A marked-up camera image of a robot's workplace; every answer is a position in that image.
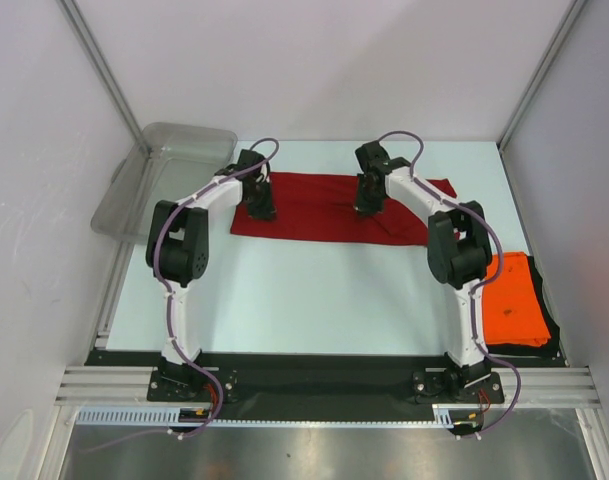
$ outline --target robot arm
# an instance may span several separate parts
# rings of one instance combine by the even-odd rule
[[[172,322],[169,330],[179,348],[192,361],[199,356],[201,345],[196,329],[190,328],[186,302],[191,281],[200,278],[208,265],[209,220],[242,201],[254,218],[270,220],[275,217],[268,164],[232,178],[235,172],[247,171],[264,160],[265,157],[255,151],[242,150],[238,163],[217,172],[200,196],[189,196],[177,202],[161,201],[155,206],[146,250],[146,262],[150,267],[153,267],[156,244],[165,223],[183,205],[162,239],[159,268],[173,292],[173,302],[168,307],[172,311],[167,315],[167,321]],[[168,295],[166,285],[162,286]],[[166,343],[162,357],[165,362],[161,369],[167,368],[169,377],[179,377],[181,370],[186,370],[182,368],[184,360],[170,341]]]
[[[485,362],[482,319],[482,288],[469,292],[486,276],[492,255],[488,234],[481,225],[449,206],[456,199],[444,194],[411,172],[403,158],[391,159],[379,142],[356,150],[363,174],[358,175],[355,209],[361,215],[383,210],[384,199],[399,201],[428,227],[428,264],[435,279],[444,284],[447,305],[447,355],[455,364],[461,387],[486,379],[490,366]],[[484,216],[477,202],[465,204]]]

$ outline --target metal floor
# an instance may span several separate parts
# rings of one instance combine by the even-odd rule
[[[75,427],[60,480],[595,478],[574,410],[519,410],[481,441],[444,430],[217,427],[182,443],[152,434],[81,451],[135,431]]]

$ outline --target white panel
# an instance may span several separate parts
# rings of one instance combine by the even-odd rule
[[[56,2],[0,0],[0,440],[34,419],[18,478],[90,341],[114,245],[89,222],[130,143]]]
[[[498,140],[569,0],[79,0],[142,125]]]
[[[567,352],[609,419],[609,0],[587,7],[507,167]]]

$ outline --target red towel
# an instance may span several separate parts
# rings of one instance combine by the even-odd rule
[[[429,180],[455,196],[448,180]],[[235,211],[231,233],[250,237],[314,242],[426,245],[424,224],[396,200],[384,202],[384,212],[360,217],[353,208],[357,177],[271,173],[277,219],[254,220],[241,204]]]

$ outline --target folded orange towel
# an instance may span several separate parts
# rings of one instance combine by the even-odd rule
[[[488,268],[497,270],[497,255]],[[540,347],[551,338],[537,301],[528,257],[523,252],[504,254],[500,278],[484,287],[484,338],[489,345],[514,344]]]

